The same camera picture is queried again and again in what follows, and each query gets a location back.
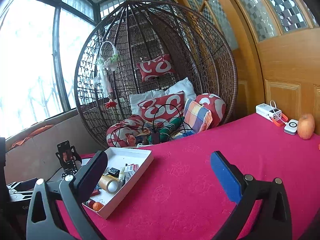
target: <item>white pillow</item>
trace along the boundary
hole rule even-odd
[[[129,95],[132,114],[137,114],[142,116],[141,108],[138,106],[138,103],[141,103],[142,101],[147,99],[159,98],[163,96],[165,96],[165,93],[163,90],[150,91],[143,94]]]
[[[193,90],[193,85],[188,80],[188,78],[185,78],[184,80],[175,83],[173,86],[169,87],[164,93],[167,96],[180,91],[184,92],[184,102],[187,101],[187,98],[190,98],[192,100],[196,99],[196,93]]]

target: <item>power adapter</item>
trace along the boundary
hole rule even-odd
[[[160,143],[160,133],[159,131],[151,131],[151,142],[153,145]]]

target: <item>white cable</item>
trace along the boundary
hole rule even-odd
[[[275,112],[275,109],[277,109],[277,105],[276,102],[274,100],[271,100],[269,103],[270,107],[272,108],[272,111],[275,113],[276,116],[278,116]],[[281,112],[281,116],[279,116],[281,122],[283,122],[284,124],[288,124],[287,122],[284,122],[281,118],[282,118],[282,112]]]

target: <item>orange strap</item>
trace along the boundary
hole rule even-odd
[[[286,122],[286,121],[288,120],[288,117],[286,117],[286,116],[284,115],[284,113],[281,114],[281,118],[282,118],[282,117],[284,118],[284,122]],[[278,123],[274,118],[271,118],[271,121],[272,121],[276,126],[278,126],[278,127],[284,125],[284,122]]]

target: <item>smartphone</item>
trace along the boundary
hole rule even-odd
[[[78,169],[73,159],[73,154],[70,147],[70,142],[65,141],[57,145],[59,154],[57,155],[60,159],[61,166],[64,170],[64,175],[75,174]]]

